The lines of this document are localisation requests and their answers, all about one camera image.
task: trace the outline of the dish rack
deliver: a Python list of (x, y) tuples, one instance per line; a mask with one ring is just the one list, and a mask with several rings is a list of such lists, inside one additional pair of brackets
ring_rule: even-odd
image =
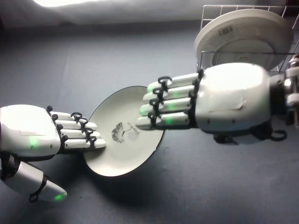
[[(267, 10), (274, 12), (281, 17), (285, 18), (285, 13), (288, 10), (294, 10), (297, 9), (299, 10), (299, 6), (260, 6), (260, 5), (205, 5), (203, 6), (202, 10), (202, 17), (201, 17), (201, 23), (200, 23), (200, 30), (207, 25), (210, 21), (214, 20), (218, 16), (221, 16), (223, 14), (240, 10), (240, 9), (262, 9), (262, 10)], [(294, 42), (292, 43), (292, 47), (290, 49), (290, 52), (285, 52), (285, 53), (261, 53), (261, 52), (218, 52), (218, 51), (202, 51), (201, 52), (201, 59), (200, 61), (197, 62), (197, 68), (201, 68), (201, 61), (203, 57), (208, 56), (209, 54), (217, 54), (216, 58), (216, 64), (218, 65), (218, 58), (219, 55), (225, 54), (225, 56), (228, 56), (228, 58), (233, 58), (231, 61), (232, 63), (235, 62), (235, 56), (237, 54), (243, 54), (247, 59), (248, 62), (250, 63), (250, 60), (253, 55), (281, 55), (283, 56), (282, 62), (275, 67), (274, 69), (270, 70), (269, 73), (270, 75), (276, 75), (276, 74), (282, 74), (285, 72), (287, 69), (288, 63), (291, 59), (291, 57), (295, 54), (299, 53), (299, 14), (297, 17), (293, 18), (287, 18), (287, 20), (291, 23), (292, 29), (294, 31)]]

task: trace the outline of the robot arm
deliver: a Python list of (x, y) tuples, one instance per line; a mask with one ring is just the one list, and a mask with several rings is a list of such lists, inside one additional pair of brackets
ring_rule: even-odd
[(40, 169), (26, 162), (43, 161), (56, 154), (98, 150), (106, 143), (80, 113), (53, 112), (31, 105), (0, 108), (1, 180), (11, 189), (37, 199), (62, 201), (67, 193)]
[(258, 140), (283, 140), (284, 131), (275, 131), (281, 137), (272, 136), (271, 117), (279, 104), (276, 98), (282, 97), (285, 106), (284, 91), (277, 96), (280, 88), (273, 88), (271, 79), (264, 68), (249, 63), (221, 64), (173, 79), (161, 77), (148, 86), (136, 126), (143, 130), (200, 128), (219, 143), (248, 134)]

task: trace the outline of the wire basket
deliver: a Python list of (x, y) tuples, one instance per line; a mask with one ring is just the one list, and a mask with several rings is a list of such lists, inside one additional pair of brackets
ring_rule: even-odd
[[(262, 53), (262, 52), (217, 52), (217, 51), (202, 51), (200, 61), (198, 61), (197, 67), (201, 68), (201, 62), (205, 59), (205, 57), (211, 57), (213, 55), (213, 66), (218, 65), (218, 60), (221, 60), (221, 63), (233, 63), (233, 62), (247, 62), (247, 63), (256, 63), (258, 60), (259, 65), (266, 68), (271, 75), (284, 73), (287, 69), (287, 65), (291, 59), (291, 57), (297, 53), (299, 53), (299, 14), (297, 17), (285, 17), (285, 14), (288, 10), (298, 9), (299, 6), (259, 6), (259, 5), (206, 5), (203, 6), (202, 17), (200, 30), (207, 25), (210, 21), (214, 20), (218, 16), (223, 14), (240, 10), (240, 9), (262, 9), (266, 11), (274, 12), (281, 17), (285, 18), (294, 31), (294, 42), (292, 43), (292, 47), (290, 52), (286, 53)], [(272, 68), (270, 63), (271, 58), (279, 57), (281, 59), (281, 63)]]

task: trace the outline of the metal wire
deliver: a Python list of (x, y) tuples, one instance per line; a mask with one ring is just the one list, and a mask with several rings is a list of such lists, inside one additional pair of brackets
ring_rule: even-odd
[[(299, 9), (299, 6), (261, 6), (261, 5), (205, 5), (203, 6), (203, 10), (202, 10), (202, 16), (201, 16), (201, 22), (200, 22), (200, 30), (202, 30), (202, 28), (207, 25), (210, 21), (214, 20), (214, 19), (211, 19), (211, 18), (207, 18), (207, 9), (209, 8), (219, 8), (220, 9), (220, 13), (219, 13), (219, 16), (225, 14), (223, 13), (224, 9), (225, 8), (228, 8), (230, 9), (230, 12), (231, 11), (237, 11), (237, 10), (240, 10), (240, 9), (244, 9), (244, 8), (252, 8), (252, 9), (255, 9), (255, 8), (263, 8), (267, 11), (272, 11), (274, 9), (278, 10), (279, 13), (277, 13), (278, 15), (280, 15), (280, 13), (282, 12), (282, 14), (280, 15), (281, 17), (284, 18), (285, 16), (285, 12), (288, 8), (298, 8)], [(270, 55), (273, 55), (273, 56), (277, 56), (277, 55), (281, 55), (281, 56), (284, 56), (284, 59), (283, 61), (280, 63), (279, 66), (277, 66), (275, 69), (272, 69), (270, 71), (270, 73), (275, 73), (275, 74), (279, 74), (279, 73), (283, 73), (287, 67), (287, 64), (288, 62), (290, 61), (292, 55), (296, 54), (296, 53), (299, 53), (299, 32), (297, 32), (297, 29), (296, 29), (296, 24), (297, 24), (297, 21), (299, 20), (299, 14), (297, 15), (297, 18), (295, 19), (293, 25), (292, 25), (292, 29), (294, 31), (294, 34), (297, 33), (298, 35), (294, 35), (294, 37), (296, 38), (295, 42), (292, 43), (292, 47), (293, 48), (293, 51), (290, 51), (290, 52), (287, 52), (287, 53), (260, 53), (260, 52), (217, 52), (217, 51), (202, 51), (202, 54), (201, 54), (201, 59), (200, 59), (200, 62), (198, 63), (198, 67), (200, 68), (201, 67), (201, 63), (202, 63), (202, 60), (203, 60), (203, 57), (205, 57), (207, 54), (217, 54), (217, 57), (216, 57), (216, 64), (213, 64), (213, 65), (217, 65), (218, 64), (218, 60), (219, 60), (219, 55), (221, 54), (233, 54), (233, 60), (231, 62), (235, 62), (235, 57), (236, 57), (236, 54), (248, 54), (249, 55), (249, 60), (248, 62), (250, 63), (250, 61), (252, 61), (252, 56), (253, 55), (269, 55), (269, 57), (266, 59), (266, 63), (265, 65), (269, 62), (269, 58), (270, 58)]]

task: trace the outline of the background wall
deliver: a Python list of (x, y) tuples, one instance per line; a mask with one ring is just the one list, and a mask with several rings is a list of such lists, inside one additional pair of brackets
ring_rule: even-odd
[[(121, 88), (195, 72), (198, 31), (198, 21), (10, 31), (0, 41), (0, 106), (90, 117)], [(167, 131), (155, 155), (120, 178), (93, 174), (81, 155), (35, 162), (67, 200), (29, 204), (0, 182), (0, 222), (299, 223), (298, 132), (286, 129), (284, 142), (241, 146)]]

